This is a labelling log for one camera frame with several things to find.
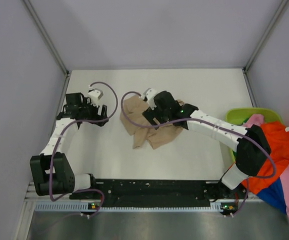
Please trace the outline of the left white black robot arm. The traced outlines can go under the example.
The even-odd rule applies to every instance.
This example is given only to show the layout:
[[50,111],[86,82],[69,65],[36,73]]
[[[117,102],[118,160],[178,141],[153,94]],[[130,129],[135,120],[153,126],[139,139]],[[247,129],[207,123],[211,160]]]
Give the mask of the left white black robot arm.
[[30,169],[38,196],[70,194],[80,191],[86,198],[97,195],[98,186],[91,173],[75,174],[68,160],[68,151],[81,120],[102,127],[107,119],[107,106],[100,105],[103,92],[97,88],[68,93],[62,111],[56,117],[54,131],[39,155],[30,159]]

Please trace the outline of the beige t shirt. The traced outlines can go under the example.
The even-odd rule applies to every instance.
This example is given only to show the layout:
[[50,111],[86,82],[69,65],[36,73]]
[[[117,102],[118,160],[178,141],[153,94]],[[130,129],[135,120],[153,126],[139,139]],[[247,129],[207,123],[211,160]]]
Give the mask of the beige t shirt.
[[134,95],[123,101],[123,113],[120,114],[120,120],[126,132],[133,136],[133,149],[141,148],[145,142],[148,142],[152,149],[157,149],[175,140],[183,131],[183,128],[174,126],[172,124],[154,128],[138,127],[128,121],[148,126],[150,123],[145,119],[142,113],[149,107],[149,105]]

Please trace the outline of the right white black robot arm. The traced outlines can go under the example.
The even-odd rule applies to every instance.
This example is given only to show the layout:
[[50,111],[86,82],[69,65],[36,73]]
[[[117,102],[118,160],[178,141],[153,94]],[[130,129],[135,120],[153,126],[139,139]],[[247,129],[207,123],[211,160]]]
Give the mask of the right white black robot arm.
[[217,186],[218,193],[231,197],[237,186],[250,177],[257,177],[271,148],[263,130],[257,126],[235,125],[204,113],[198,107],[180,104],[168,91],[149,88],[140,97],[148,108],[142,113],[156,129],[173,124],[197,132],[226,145],[235,152],[235,163],[224,173]]

